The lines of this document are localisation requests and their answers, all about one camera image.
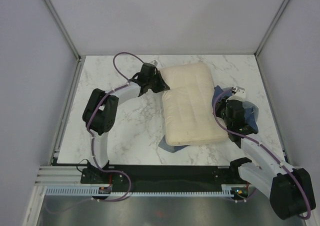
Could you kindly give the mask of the blue denim pillowcase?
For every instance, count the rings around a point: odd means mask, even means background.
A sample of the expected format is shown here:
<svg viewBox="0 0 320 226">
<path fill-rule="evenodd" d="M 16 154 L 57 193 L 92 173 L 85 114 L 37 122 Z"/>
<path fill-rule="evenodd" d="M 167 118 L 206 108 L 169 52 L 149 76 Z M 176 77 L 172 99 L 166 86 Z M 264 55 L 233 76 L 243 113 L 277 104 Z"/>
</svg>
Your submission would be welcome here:
<svg viewBox="0 0 320 226">
<path fill-rule="evenodd" d="M 158 146 L 177 152 L 189 145 L 220 143 L 237 146 L 242 135 L 257 134 L 258 107 L 245 99 L 245 90 L 196 85 L 179 87 L 162 96 L 165 134 Z"/>
</svg>

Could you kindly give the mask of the cream white pillow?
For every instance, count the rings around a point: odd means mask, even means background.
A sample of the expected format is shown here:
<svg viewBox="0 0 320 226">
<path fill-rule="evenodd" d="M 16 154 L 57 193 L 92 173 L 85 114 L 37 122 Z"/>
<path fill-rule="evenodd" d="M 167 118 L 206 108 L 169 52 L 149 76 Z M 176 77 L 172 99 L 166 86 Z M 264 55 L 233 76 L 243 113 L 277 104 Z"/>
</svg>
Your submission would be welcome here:
<svg viewBox="0 0 320 226">
<path fill-rule="evenodd" d="M 214 84 L 204 63 L 160 70 L 169 86 L 162 95 L 165 141 L 169 146 L 218 143 L 228 138 L 213 116 Z"/>
</svg>

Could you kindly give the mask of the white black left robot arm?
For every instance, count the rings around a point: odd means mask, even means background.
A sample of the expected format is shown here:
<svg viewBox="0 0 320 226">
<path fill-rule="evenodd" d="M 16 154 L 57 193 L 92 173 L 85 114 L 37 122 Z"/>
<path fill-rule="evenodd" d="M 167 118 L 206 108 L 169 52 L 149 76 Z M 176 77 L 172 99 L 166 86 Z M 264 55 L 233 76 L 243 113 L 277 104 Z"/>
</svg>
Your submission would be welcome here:
<svg viewBox="0 0 320 226">
<path fill-rule="evenodd" d="M 159 93 L 169 89 L 156 65 L 143 63 L 141 70 L 125 84 L 108 91 L 99 88 L 92 91 L 82 120 L 91 137 L 91 156 L 96 166 L 92 171 L 94 180 L 104 183 L 110 175 L 105 168 L 110 161 L 107 153 L 108 133 L 115 124 L 118 106 L 142 96 L 148 90 Z"/>
</svg>

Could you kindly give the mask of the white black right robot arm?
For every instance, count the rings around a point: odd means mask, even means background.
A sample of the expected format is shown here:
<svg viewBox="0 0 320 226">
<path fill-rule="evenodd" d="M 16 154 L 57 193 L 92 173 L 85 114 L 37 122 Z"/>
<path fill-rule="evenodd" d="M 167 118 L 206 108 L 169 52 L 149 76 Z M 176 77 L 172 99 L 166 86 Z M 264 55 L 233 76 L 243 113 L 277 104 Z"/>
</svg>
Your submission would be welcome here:
<svg viewBox="0 0 320 226">
<path fill-rule="evenodd" d="M 229 179 L 251 183 L 269 199 L 280 219 L 310 219 L 316 207 L 310 174 L 281 160 L 263 143 L 258 135 L 258 108 L 232 96 L 214 96 L 212 108 L 215 120 L 223 120 L 219 126 L 229 139 L 249 155 L 230 163 Z"/>
</svg>

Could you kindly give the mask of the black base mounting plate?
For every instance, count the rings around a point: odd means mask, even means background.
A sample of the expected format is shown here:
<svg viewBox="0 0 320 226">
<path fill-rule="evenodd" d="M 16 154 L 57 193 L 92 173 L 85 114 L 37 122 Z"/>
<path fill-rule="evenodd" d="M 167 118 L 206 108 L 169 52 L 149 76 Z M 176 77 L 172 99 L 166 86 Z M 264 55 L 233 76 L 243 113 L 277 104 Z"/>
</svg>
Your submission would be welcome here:
<svg viewBox="0 0 320 226">
<path fill-rule="evenodd" d="M 213 189 L 219 185 L 246 185 L 230 166 L 177 166 L 177 165 L 107 165 L 105 173 L 88 165 L 82 170 L 82 184 L 107 184 L 128 190 L 140 189 Z"/>
</svg>

